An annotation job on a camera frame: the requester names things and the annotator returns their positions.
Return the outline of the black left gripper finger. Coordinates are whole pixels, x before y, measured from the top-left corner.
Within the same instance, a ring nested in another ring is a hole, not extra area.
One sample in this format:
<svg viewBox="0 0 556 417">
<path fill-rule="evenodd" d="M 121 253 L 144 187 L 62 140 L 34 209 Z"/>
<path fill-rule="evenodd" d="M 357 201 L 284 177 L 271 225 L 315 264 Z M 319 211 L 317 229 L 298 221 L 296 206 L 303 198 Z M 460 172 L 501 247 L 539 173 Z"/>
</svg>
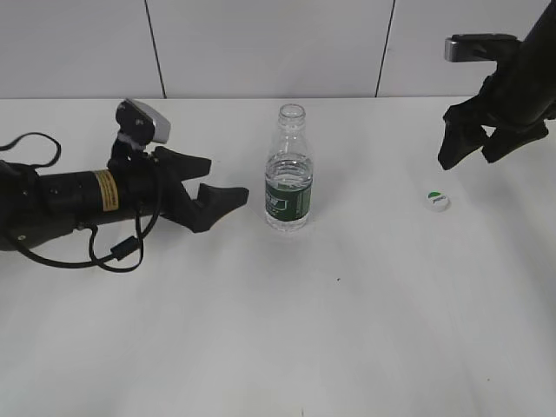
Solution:
<svg viewBox="0 0 556 417">
<path fill-rule="evenodd" d="M 161 185 L 182 184 L 207 176 L 212 163 L 208 158 L 184 155 L 162 146 L 155 148 L 154 158 L 154 176 Z"/>
<path fill-rule="evenodd" d="M 246 188 L 217 188 L 201 183 L 197 197 L 192 201 L 189 229 L 194 233 L 210 230 L 224 216 L 245 206 L 248 197 Z"/>
</svg>

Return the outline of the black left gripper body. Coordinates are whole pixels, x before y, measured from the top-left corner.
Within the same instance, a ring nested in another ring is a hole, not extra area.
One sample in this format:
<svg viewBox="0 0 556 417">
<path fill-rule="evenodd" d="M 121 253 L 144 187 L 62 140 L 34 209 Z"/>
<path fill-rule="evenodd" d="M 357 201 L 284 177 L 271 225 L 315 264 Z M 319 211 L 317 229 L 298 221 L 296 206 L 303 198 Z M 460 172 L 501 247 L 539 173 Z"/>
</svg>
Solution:
<svg viewBox="0 0 556 417">
<path fill-rule="evenodd" d="M 160 209 L 162 217 L 189 229 L 194 199 L 182 184 L 161 185 L 154 176 L 155 163 L 154 151 L 148 154 L 133 150 L 126 143 L 115 143 L 108 171 L 116 183 L 118 209 L 93 212 L 89 222 L 98 225 L 119 222 L 135 214 L 153 215 L 155 209 Z"/>
</svg>

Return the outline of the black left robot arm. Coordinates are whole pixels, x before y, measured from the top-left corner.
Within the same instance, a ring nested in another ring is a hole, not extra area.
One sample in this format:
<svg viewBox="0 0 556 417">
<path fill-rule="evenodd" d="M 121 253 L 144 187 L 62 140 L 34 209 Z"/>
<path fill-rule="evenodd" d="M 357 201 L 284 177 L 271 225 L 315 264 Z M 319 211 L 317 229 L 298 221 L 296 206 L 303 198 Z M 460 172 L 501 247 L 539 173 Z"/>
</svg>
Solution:
<svg viewBox="0 0 556 417">
<path fill-rule="evenodd" d="M 158 214 L 194 233 L 246 205 L 245 188 L 202 183 L 195 198 L 183 182 L 209 174 L 211 161 L 162 146 L 149 154 L 115 144 L 106 169 L 39 175 L 30 165 L 1 165 L 1 249 L 11 240 L 35 248 L 79 228 Z"/>
</svg>

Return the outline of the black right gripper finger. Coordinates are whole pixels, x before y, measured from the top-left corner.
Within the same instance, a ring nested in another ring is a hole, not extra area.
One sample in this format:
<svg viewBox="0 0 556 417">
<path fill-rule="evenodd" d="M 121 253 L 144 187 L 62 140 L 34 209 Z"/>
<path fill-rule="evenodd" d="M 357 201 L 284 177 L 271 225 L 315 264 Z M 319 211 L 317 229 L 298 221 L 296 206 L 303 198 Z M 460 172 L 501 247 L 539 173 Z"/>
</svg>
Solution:
<svg viewBox="0 0 556 417">
<path fill-rule="evenodd" d="M 483 146 L 482 155 L 489 163 L 494 163 L 516 149 L 543 139 L 547 135 L 548 129 L 544 122 L 536 123 L 527 129 L 497 128 Z"/>
<path fill-rule="evenodd" d="M 481 148 L 488 136 L 476 122 L 461 121 L 450 116 L 445 116 L 444 122 L 444 137 L 437 159 L 444 170 L 450 170 Z"/>
</svg>

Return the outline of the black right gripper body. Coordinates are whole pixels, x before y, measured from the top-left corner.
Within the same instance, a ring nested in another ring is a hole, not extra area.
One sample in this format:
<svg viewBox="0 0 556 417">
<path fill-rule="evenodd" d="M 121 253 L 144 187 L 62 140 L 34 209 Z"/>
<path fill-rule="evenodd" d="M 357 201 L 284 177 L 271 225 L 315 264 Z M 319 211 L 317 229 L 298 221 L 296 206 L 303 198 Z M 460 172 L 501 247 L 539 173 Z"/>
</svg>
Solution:
<svg viewBox="0 0 556 417">
<path fill-rule="evenodd" d="M 540 15 L 519 49 L 453 110 L 460 118 L 524 129 L 555 118 L 555 2 Z"/>
</svg>

